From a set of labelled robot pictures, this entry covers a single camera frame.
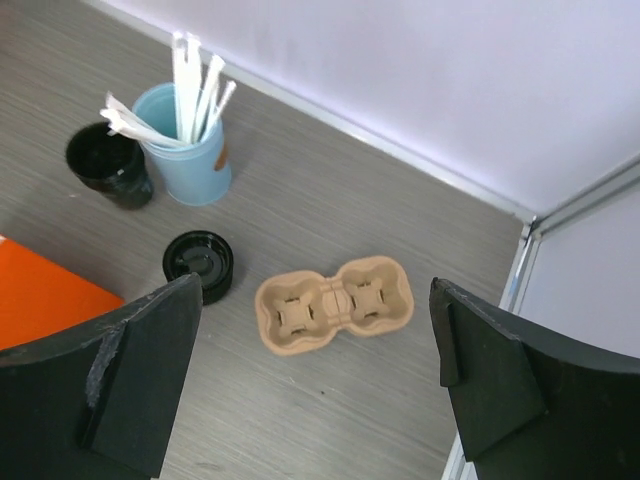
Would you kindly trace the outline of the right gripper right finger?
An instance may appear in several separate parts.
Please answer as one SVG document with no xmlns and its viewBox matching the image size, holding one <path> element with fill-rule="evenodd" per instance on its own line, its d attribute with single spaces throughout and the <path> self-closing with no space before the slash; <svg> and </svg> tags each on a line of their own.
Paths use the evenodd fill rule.
<svg viewBox="0 0 640 480">
<path fill-rule="evenodd" d="M 480 479 L 636 479 L 639 361 L 434 278 L 440 384 Z"/>
</svg>

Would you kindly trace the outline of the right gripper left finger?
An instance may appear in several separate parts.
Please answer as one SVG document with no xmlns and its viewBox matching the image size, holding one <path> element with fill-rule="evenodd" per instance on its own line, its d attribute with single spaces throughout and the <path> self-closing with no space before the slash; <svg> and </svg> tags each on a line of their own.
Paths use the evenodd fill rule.
<svg viewBox="0 0 640 480">
<path fill-rule="evenodd" d="M 188 274 L 2 350 L 2 478 L 159 478 L 201 312 Z"/>
</svg>

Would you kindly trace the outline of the orange paper bag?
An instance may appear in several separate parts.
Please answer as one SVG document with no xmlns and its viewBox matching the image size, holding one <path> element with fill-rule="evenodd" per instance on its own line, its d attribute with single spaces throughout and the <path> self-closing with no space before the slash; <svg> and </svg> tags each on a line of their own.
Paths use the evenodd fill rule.
<svg viewBox="0 0 640 480">
<path fill-rule="evenodd" d="M 1 238 L 1 348 L 29 343 L 119 308 L 124 300 Z"/>
</svg>

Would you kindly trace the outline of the brown pulp cup carrier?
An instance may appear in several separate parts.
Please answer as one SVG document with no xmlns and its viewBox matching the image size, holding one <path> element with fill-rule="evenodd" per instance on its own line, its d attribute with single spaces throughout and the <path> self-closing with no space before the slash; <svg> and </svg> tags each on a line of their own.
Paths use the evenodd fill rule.
<svg viewBox="0 0 640 480">
<path fill-rule="evenodd" d="M 265 346 L 291 356 L 326 346 L 341 330 L 372 337 L 401 329 L 415 303 L 404 268 L 371 256 L 345 263 L 332 277 L 310 270 L 271 277 L 254 305 Z"/>
</svg>

